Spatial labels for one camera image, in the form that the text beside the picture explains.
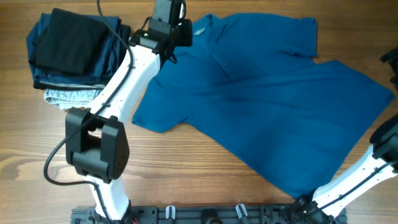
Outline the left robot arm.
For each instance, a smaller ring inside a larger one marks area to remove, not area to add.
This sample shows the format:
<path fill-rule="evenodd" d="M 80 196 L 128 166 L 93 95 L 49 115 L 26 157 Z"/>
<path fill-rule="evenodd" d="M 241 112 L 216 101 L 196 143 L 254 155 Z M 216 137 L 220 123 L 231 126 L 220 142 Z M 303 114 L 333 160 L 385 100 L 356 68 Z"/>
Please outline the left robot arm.
<path fill-rule="evenodd" d="M 72 223 L 135 223 L 122 173 L 129 159 L 125 124 L 163 64 L 177 61 L 176 47 L 192 45 L 192 22 L 183 0 L 156 0 L 154 13 L 126 42 L 126 56 L 103 91 L 65 120 L 66 161 L 89 184 L 96 205 L 74 209 Z"/>

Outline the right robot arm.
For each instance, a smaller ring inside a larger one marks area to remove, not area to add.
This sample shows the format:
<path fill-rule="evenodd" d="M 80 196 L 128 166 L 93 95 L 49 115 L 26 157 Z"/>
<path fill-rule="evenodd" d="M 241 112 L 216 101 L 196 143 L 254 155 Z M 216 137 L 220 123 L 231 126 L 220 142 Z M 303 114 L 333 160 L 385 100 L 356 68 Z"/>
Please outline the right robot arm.
<path fill-rule="evenodd" d="M 370 188 L 397 176 L 397 115 L 371 135 L 370 146 L 350 168 L 289 209 L 287 223 L 346 223 L 345 207 Z"/>

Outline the blue polo shirt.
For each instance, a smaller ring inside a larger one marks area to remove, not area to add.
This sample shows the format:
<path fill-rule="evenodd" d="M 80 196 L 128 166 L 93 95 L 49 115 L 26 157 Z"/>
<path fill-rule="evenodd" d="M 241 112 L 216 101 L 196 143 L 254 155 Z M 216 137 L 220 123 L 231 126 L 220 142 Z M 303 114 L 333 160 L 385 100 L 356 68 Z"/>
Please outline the blue polo shirt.
<path fill-rule="evenodd" d="M 315 63 L 311 17 L 208 14 L 174 53 L 132 122 L 160 133 L 190 124 L 293 197 L 329 183 L 394 99 L 337 60 Z"/>

